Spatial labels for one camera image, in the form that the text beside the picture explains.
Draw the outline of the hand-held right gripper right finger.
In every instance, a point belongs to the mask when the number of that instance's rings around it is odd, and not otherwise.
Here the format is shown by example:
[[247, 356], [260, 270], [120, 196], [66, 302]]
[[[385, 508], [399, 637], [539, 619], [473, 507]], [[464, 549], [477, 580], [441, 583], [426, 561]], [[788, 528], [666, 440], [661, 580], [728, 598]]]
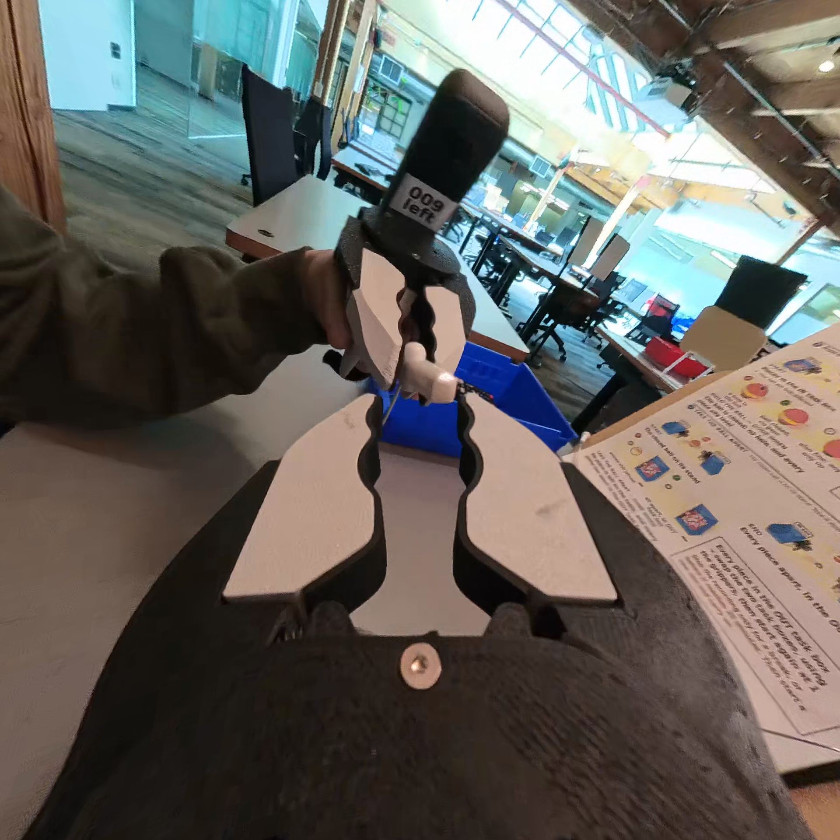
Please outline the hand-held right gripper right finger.
[[477, 395], [458, 399], [458, 501], [453, 573], [483, 613], [519, 604], [612, 606], [618, 592], [559, 457]]

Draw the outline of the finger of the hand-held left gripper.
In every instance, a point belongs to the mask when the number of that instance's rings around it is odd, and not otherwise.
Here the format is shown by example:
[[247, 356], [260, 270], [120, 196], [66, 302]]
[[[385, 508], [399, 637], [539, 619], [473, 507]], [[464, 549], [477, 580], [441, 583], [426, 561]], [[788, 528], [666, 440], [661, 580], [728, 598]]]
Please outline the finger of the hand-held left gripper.
[[427, 357], [456, 375], [466, 346], [466, 331], [457, 293], [427, 286], [408, 310], [408, 342], [419, 342]]
[[406, 389], [404, 348], [421, 339], [412, 315], [417, 294], [383, 255], [361, 251], [359, 279], [348, 299], [351, 345], [344, 352], [344, 378], [369, 376], [384, 390]]

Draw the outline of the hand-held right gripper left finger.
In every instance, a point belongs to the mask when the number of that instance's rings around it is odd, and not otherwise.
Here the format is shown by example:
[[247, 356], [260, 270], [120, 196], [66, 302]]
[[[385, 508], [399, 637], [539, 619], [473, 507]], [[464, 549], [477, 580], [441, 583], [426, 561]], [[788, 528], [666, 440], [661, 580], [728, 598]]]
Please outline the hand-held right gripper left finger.
[[386, 548], [379, 441], [383, 404], [364, 394], [289, 447], [223, 589], [226, 603], [348, 613], [382, 587]]

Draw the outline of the white plastic cylinder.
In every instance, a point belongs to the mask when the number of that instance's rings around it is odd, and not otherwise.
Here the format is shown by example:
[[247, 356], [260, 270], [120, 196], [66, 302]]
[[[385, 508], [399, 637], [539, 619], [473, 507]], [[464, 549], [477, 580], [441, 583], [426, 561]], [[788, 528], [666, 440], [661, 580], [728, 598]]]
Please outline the white plastic cylinder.
[[450, 404], [459, 395], [460, 379], [427, 357], [419, 342], [408, 342], [402, 351], [399, 391], [428, 404]]

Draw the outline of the person's left hand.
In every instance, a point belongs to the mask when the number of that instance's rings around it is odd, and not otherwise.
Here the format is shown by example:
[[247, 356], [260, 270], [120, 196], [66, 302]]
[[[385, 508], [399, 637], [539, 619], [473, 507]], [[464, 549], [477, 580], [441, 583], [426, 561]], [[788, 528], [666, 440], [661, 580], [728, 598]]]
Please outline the person's left hand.
[[304, 291], [308, 309], [327, 344], [348, 350], [352, 334], [347, 318], [348, 284], [332, 251], [309, 249], [304, 254]]

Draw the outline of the white wood-edged desk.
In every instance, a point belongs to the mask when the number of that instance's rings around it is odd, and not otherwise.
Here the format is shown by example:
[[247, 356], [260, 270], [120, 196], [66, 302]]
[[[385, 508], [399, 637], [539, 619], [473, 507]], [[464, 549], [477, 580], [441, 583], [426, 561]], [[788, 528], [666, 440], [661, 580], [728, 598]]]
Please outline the white wood-edged desk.
[[[360, 198], [306, 175], [284, 192], [230, 222], [225, 243], [241, 255], [258, 259], [301, 247], [333, 249], [348, 217], [356, 217], [368, 206]], [[459, 252], [455, 256], [476, 302], [468, 341], [505, 355], [516, 364], [524, 362], [529, 348], [481, 286], [465, 258]]]

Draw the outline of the printed instruction sheet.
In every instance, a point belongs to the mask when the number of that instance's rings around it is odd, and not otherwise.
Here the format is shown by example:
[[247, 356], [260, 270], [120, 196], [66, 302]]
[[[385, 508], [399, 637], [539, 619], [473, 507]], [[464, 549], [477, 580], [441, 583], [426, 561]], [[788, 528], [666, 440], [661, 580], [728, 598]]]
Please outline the printed instruction sheet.
[[563, 461], [707, 612], [778, 771], [838, 769], [838, 324], [689, 383]]

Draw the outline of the red plastic bin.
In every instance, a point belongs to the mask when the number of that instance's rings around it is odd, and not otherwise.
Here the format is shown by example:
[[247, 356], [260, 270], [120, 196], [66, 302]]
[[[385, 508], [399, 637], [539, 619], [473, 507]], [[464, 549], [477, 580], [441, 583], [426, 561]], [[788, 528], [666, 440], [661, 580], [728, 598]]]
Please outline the red plastic bin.
[[647, 342], [643, 356], [668, 375], [684, 381], [694, 380], [709, 370], [706, 364], [685, 353], [676, 343], [659, 336]]

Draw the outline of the beige board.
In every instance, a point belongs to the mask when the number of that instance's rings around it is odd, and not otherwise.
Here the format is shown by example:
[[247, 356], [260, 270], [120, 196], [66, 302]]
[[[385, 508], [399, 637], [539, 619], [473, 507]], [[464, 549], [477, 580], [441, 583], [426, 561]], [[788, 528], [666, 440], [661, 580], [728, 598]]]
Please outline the beige board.
[[735, 371], [749, 364], [765, 345], [764, 331], [717, 306], [703, 308], [679, 342], [684, 354], [714, 371]]

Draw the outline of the black foam panel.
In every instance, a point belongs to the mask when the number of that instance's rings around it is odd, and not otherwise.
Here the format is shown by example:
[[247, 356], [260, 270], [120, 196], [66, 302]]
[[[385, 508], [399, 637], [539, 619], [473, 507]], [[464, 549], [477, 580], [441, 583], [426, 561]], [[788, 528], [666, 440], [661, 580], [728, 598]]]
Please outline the black foam panel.
[[767, 332], [807, 275], [741, 255], [714, 306]]

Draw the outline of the wooden pillar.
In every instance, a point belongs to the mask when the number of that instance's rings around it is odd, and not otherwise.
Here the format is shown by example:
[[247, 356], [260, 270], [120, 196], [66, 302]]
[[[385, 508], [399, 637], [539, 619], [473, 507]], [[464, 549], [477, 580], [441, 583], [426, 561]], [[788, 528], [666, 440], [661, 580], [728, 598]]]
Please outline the wooden pillar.
[[1, 2], [1, 181], [32, 214], [67, 231], [36, 1]]

